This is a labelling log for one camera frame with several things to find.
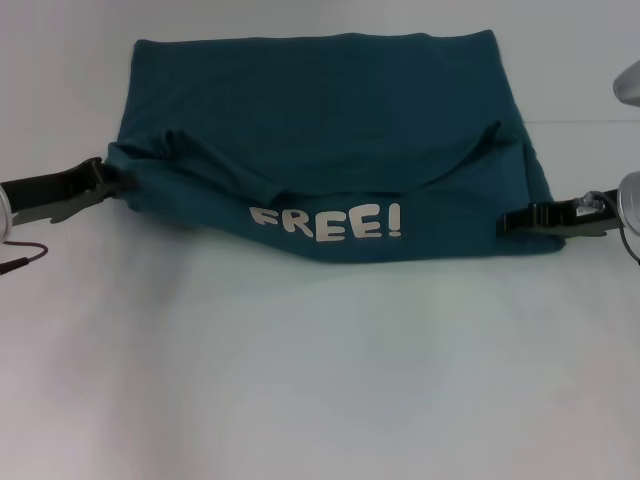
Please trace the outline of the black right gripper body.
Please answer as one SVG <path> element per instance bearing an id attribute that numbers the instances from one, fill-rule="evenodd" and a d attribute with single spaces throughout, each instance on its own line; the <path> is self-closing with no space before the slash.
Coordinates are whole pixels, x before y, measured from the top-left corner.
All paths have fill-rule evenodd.
<path id="1" fill-rule="evenodd" d="M 619 230 L 623 223 L 617 210 L 617 190 L 590 191 L 569 201 L 570 216 L 567 238 L 604 237 L 609 231 Z"/>

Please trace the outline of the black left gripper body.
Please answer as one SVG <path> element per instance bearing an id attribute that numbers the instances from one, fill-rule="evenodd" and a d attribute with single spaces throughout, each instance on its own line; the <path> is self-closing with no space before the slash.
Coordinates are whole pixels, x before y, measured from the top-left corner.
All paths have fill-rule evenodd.
<path id="1" fill-rule="evenodd" d="M 5 183 L 12 225 L 40 220 L 60 223 L 100 202 L 100 174 L 93 167 Z"/>

